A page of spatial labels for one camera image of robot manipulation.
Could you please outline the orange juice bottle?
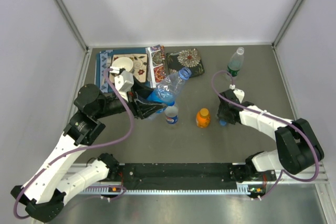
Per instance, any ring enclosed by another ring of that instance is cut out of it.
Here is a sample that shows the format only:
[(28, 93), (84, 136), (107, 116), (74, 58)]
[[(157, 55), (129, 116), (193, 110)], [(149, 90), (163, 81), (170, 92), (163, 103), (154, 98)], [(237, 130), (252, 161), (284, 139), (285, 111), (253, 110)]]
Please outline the orange juice bottle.
[(200, 128), (206, 128), (210, 124), (211, 115), (207, 108), (202, 108), (196, 115), (196, 125)]

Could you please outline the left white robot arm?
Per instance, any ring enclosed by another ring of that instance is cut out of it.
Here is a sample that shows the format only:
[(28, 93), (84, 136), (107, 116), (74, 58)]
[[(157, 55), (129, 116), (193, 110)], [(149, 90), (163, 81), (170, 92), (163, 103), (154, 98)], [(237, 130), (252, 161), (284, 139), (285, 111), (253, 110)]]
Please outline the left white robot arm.
[[(14, 186), (10, 194), (15, 198), (13, 215), (16, 219), (33, 218), (46, 223), (62, 211), (77, 194), (102, 180), (114, 180), (119, 168), (111, 154), (100, 155), (94, 163), (65, 178), (76, 159), (85, 151), (119, 144), (133, 132), (135, 119), (146, 119), (167, 107), (152, 98), (153, 89), (132, 79), (124, 82), (126, 92), (112, 86), (113, 94), (106, 96), (95, 84), (82, 86), (74, 100), (78, 109), (64, 128), (59, 141), (35, 175), (23, 185)], [(95, 144), (105, 129), (101, 118), (127, 113), (130, 128), (114, 141)]]

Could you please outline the blue label water bottle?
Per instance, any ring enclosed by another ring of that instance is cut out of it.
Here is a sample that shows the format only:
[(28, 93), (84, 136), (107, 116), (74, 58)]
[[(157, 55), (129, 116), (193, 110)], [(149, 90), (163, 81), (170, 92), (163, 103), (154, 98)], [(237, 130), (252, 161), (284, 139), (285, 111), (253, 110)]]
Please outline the blue label water bottle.
[(191, 77), (191, 74), (192, 72), (188, 67), (183, 67), (178, 72), (168, 75), (159, 84), (157, 84), (156, 88), (148, 96), (147, 100), (163, 103), (166, 107), (159, 109), (150, 115), (148, 120), (155, 119), (161, 113), (177, 116), (177, 105), (175, 101), (183, 90), (187, 80)]

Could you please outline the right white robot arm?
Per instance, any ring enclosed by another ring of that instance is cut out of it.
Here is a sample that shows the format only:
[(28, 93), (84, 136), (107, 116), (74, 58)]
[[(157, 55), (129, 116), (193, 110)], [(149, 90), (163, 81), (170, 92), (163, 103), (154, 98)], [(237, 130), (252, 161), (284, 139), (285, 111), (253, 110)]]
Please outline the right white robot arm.
[(254, 128), (276, 142), (276, 150), (259, 152), (246, 159), (246, 176), (256, 180), (265, 171), (279, 170), (300, 182), (314, 181), (324, 151), (309, 122), (302, 118), (289, 120), (275, 116), (244, 101), (244, 95), (239, 89), (219, 93), (218, 119)]

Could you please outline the red-blue label water bottle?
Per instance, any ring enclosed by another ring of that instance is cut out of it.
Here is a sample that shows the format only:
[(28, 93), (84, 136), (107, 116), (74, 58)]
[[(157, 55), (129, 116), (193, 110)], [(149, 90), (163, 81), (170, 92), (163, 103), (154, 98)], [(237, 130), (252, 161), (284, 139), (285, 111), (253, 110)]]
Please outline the red-blue label water bottle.
[(178, 124), (178, 106), (174, 104), (173, 106), (168, 106), (165, 111), (165, 120), (169, 129), (177, 127)]

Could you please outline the green label water bottle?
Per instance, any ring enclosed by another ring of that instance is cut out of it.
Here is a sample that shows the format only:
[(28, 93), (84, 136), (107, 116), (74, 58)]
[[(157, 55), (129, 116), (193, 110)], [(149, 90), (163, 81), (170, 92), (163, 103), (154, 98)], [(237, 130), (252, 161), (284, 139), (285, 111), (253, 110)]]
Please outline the green label water bottle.
[(236, 52), (231, 56), (229, 63), (227, 64), (227, 72), (235, 79), (243, 66), (244, 62), (244, 48), (237, 48)]

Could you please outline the blue bottle cap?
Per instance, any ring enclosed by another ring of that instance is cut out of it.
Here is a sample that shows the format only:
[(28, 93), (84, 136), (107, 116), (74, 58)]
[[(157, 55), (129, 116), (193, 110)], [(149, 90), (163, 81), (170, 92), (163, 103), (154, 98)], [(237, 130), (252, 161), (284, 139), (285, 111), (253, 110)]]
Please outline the blue bottle cap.
[(221, 126), (225, 126), (227, 124), (225, 121), (222, 121), (222, 120), (219, 123)]

